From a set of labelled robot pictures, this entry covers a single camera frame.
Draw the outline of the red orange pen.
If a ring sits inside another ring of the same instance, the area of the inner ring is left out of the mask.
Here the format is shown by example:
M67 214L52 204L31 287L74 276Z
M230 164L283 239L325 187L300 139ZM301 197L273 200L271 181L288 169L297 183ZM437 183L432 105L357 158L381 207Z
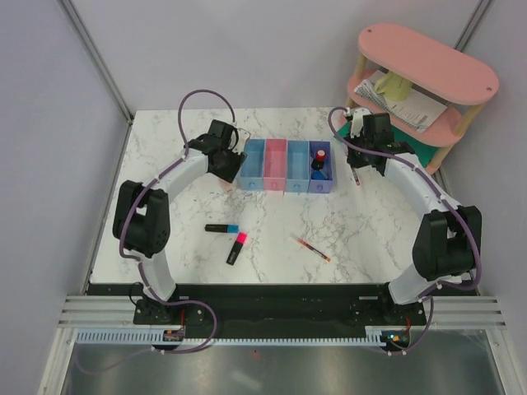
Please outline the red orange pen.
M320 251L319 249L317 249L316 247L314 247L313 245L309 244L308 242L306 242L305 240L301 239L300 237L297 237L296 235L293 235L291 234L291 237L297 242L299 243L300 245L302 245L303 247L309 249L311 252L317 254L318 256L320 256L324 261L326 262L330 262L331 261L331 258L329 256L327 256L326 254L324 254L322 251Z

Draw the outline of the peach correction tape dispenser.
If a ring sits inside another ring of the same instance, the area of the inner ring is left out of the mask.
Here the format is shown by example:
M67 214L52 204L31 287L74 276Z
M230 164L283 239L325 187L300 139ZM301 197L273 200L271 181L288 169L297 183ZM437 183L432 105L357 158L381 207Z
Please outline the peach correction tape dispenser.
M220 185L222 186L222 190L225 192L225 193L230 193L232 191L232 185L221 180L220 179Z

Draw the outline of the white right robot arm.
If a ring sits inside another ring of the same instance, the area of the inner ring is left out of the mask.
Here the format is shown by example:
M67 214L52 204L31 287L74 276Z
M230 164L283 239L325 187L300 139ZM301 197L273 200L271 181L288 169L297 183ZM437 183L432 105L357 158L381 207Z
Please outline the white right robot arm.
M421 220L412 262L388 284L390 295L377 303L379 318L397 323L407 313L406 304L442 286L475 290L483 274L481 212L452 198L422 167L415 150L396 141L387 113L356 108L346 119L348 164L377 170L403 193Z

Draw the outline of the blue grey stamp block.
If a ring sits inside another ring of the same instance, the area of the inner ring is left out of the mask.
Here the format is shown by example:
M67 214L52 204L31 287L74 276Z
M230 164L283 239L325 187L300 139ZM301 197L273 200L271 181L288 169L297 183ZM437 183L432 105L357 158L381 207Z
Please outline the blue grey stamp block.
M311 174L312 180L319 180L319 181L325 181L328 180L328 175L323 170L315 170Z

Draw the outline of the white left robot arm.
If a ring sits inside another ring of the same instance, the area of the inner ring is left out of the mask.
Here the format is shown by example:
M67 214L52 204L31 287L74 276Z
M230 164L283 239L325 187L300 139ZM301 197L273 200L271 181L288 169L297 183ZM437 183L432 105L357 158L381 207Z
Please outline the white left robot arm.
M232 183L243 165L247 139L233 123L214 119L206 133L186 142L184 149L147 183L127 180L119 188L113 236L119 254L138 265L147 297L155 300L152 314L162 323L180 316L180 302L172 299L176 284L165 248L170 238L170 204L205 174Z

